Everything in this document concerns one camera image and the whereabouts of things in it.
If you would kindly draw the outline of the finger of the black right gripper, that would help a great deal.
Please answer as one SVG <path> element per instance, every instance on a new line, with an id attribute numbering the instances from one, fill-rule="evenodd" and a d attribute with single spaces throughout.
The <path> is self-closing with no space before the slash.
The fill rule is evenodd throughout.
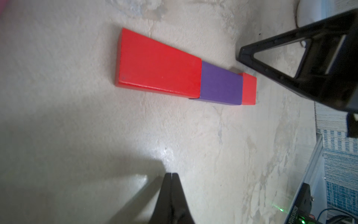
<path id="1" fill-rule="evenodd" d="M 243 46 L 236 59 L 302 97 L 358 110 L 356 9 Z"/>

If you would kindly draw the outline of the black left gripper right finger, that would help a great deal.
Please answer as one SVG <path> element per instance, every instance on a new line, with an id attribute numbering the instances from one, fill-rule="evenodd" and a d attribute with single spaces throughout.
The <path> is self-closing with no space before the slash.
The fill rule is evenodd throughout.
<path id="1" fill-rule="evenodd" d="M 194 224 L 178 173 L 172 173 L 171 181 L 172 224 Z"/>

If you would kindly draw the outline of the purple block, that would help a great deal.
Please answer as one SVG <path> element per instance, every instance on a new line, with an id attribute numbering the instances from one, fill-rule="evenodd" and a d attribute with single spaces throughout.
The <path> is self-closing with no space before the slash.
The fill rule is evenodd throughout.
<path id="1" fill-rule="evenodd" d="M 243 76 L 202 61 L 200 95 L 190 99 L 224 105 L 241 105 Z"/>

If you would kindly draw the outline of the red long block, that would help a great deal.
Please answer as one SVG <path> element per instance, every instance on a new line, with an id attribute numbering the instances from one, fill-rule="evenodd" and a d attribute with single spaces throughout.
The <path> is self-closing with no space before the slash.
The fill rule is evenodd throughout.
<path id="1" fill-rule="evenodd" d="M 117 44 L 117 87 L 197 99 L 202 60 L 123 28 Z"/>

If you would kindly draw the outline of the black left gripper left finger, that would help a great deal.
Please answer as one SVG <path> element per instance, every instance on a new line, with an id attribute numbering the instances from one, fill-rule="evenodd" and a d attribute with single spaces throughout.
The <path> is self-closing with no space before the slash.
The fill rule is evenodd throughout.
<path id="1" fill-rule="evenodd" d="M 172 224 L 172 174 L 166 173 L 149 224 Z"/>

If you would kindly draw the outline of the small red cube block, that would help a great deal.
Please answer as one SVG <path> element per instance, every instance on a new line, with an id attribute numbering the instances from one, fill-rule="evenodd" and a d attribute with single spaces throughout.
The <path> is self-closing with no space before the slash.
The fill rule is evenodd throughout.
<path id="1" fill-rule="evenodd" d="M 240 73 L 243 78 L 242 105 L 256 104 L 257 78 L 247 73 Z"/>

